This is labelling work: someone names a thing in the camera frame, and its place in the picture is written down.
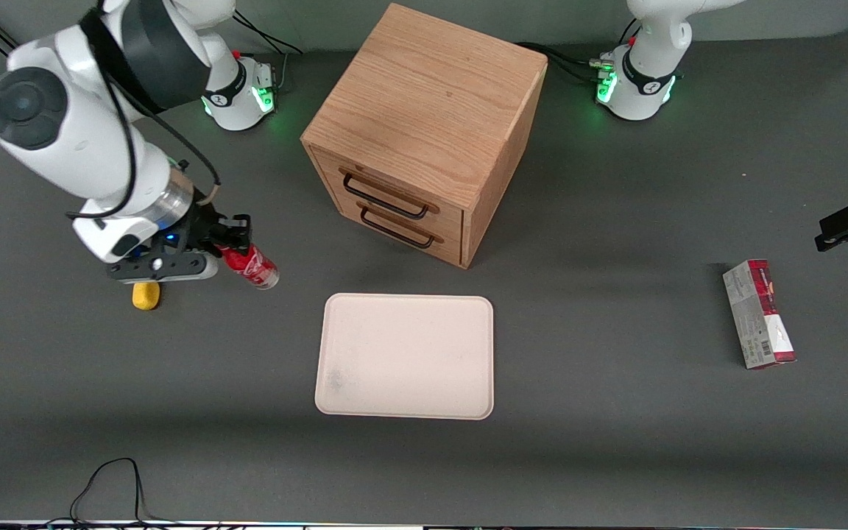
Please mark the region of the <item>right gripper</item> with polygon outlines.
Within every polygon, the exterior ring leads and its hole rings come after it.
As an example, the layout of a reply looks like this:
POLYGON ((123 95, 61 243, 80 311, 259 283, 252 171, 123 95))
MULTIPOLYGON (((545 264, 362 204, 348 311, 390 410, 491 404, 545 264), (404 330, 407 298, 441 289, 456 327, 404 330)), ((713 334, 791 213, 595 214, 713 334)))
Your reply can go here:
MULTIPOLYGON (((189 245, 191 209, 145 209, 129 216, 73 213, 73 229, 91 254, 104 263, 121 261, 149 264, 208 264, 211 255, 189 245)), ((250 215, 213 222, 206 235, 206 248, 215 256, 226 249, 249 250, 252 242, 250 215)))

